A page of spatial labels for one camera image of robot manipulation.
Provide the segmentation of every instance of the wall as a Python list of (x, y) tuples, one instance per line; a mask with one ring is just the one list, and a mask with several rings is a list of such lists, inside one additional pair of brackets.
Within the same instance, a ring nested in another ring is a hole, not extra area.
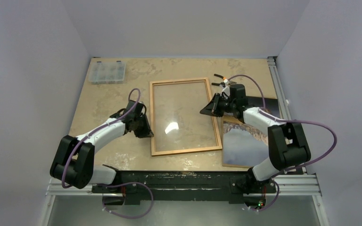
[(96, 57), (276, 56), (309, 0), (63, 0)]
[(36, 225), (88, 61), (60, 0), (0, 0), (0, 225)]
[[(335, 151), (310, 168), (331, 225), (362, 225), (362, 1), (310, 0), (277, 64), (293, 117), (338, 135)], [(305, 129), (319, 156), (329, 133)]]

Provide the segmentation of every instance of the glass pane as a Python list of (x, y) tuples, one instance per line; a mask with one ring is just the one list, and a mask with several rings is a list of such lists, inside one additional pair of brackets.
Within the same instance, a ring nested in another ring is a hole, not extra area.
[(217, 146), (212, 118), (199, 113), (209, 102), (204, 82), (153, 89), (157, 152)]
[[(155, 201), (146, 216), (129, 220), (102, 211), (101, 196), (56, 196), (50, 226), (319, 226), (311, 196), (280, 196), (269, 209), (256, 215), (243, 204), (227, 202)], [(112, 206), (111, 210), (127, 215), (143, 213), (148, 201), (141, 205)]]

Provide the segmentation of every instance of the table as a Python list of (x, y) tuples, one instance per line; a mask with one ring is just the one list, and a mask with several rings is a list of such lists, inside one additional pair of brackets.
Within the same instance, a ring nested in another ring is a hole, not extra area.
[[(149, 109), (150, 81), (208, 77), (210, 82), (220, 82), (213, 76), (214, 73), (225, 77), (246, 74), (259, 83), (265, 97), (277, 98), (266, 59), (92, 58), (91, 64), (117, 60), (127, 63), (122, 84), (93, 85), (88, 81), (87, 72), (69, 135), (84, 134), (126, 107), (128, 93), (133, 88), (141, 90), (140, 101)], [(244, 84), (248, 96), (260, 96), (250, 80), (236, 78), (233, 81)], [(211, 86), (211, 91), (214, 94), (221, 88)], [(152, 157), (150, 142), (150, 138), (138, 139), (133, 134), (127, 134), (102, 148), (95, 155), (94, 163), (120, 170), (246, 170), (223, 167), (221, 151)]]

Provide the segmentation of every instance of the empty picture frame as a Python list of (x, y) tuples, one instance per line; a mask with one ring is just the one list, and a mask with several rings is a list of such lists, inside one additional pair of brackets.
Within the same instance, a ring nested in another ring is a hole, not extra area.
[(211, 100), (208, 78), (150, 82), (152, 156), (221, 150), (217, 120), (199, 111)]

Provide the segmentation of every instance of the gray wall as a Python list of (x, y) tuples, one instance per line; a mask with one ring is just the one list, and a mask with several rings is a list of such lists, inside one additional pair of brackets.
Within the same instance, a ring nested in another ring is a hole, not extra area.
[(276, 56), (309, 0), (63, 0), (96, 57)]
[(88, 61), (60, 0), (0, 0), (0, 225), (36, 225)]
[[(331, 225), (362, 225), (362, 1), (310, 0), (277, 63), (293, 117), (338, 135), (335, 151), (310, 168)], [(329, 133), (305, 129), (319, 156)]]

